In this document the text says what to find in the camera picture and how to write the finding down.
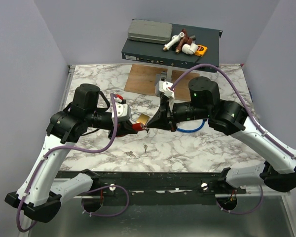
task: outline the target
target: padlock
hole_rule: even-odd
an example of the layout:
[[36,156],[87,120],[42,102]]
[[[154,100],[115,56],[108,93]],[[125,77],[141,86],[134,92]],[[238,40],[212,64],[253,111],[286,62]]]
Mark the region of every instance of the padlock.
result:
[[[138,115],[138,118],[135,120],[133,118],[134,115]],[[138,112],[133,112],[130,116],[131,120],[136,122],[136,123],[142,123],[143,125],[146,125],[150,119],[150,117],[148,115],[145,114],[140,114]]]

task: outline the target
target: gray wall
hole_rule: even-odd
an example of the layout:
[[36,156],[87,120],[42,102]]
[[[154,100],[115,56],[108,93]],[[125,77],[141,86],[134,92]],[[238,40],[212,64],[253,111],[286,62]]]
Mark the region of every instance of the gray wall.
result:
[[123,62],[133,18],[224,30],[221,62],[244,63],[278,1],[35,0],[70,64]]
[[0,237],[17,236],[4,202],[25,180],[59,107],[67,64],[32,0],[0,1]]
[[[296,0],[281,0],[244,66],[261,123],[296,148]],[[292,191],[296,208],[296,189]]]

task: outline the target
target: gray box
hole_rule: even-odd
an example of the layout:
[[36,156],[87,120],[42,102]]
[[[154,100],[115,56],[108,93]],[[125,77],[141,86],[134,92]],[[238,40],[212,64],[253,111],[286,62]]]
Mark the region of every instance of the gray box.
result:
[[130,40],[166,44],[171,39],[172,24],[133,20],[128,29]]

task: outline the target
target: brown toy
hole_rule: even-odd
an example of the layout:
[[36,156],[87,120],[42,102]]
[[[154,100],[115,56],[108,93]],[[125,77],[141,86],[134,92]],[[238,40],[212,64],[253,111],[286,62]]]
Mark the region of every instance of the brown toy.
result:
[[184,37],[182,37],[179,41],[178,46],[176,47],[176,53],[180,53],[182,51],[182,47],[184,44],[191,45],[193,43],[193,40],[195,40],[195,36],[188,37],[186,29],[182,29],[182,32],[184,33]]

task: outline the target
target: marble table surface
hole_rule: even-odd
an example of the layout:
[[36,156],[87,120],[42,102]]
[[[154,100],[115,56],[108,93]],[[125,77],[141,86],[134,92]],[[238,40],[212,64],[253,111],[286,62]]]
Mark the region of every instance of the marble table surface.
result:
[[[220,68],[231,78],[254,113],[240,65],[221,65]],[[111,92],[121,94],[132,112],[152,117],[158,109],[160,99],[125,92],[123,89],[130,70],[129,64],[76,66],[66,104],[72,101],[74,90],[80,84],[91,83],[99,86],[107,98]],[[196,72],[218,83],[222,99],[240,103],[223,76],[218,73]],[[180,123],[178,127],[194,129],[200,124],[201,121],[189,121]],[[108,132],[100,130],[81,137],[76,146],[97,150],[108,142]],[[130,151],[135,157],[126,154]],[[61,170],[88,168],[97,171],[219,172],[225,167],[246,167],[262,161],[263,159],[245,144],[214,131],[205,124],[200,131],[191,134],[151,129],[149,133],[143,131],[137,135],[116,138],[113,145],[101,154],[70,151]]]

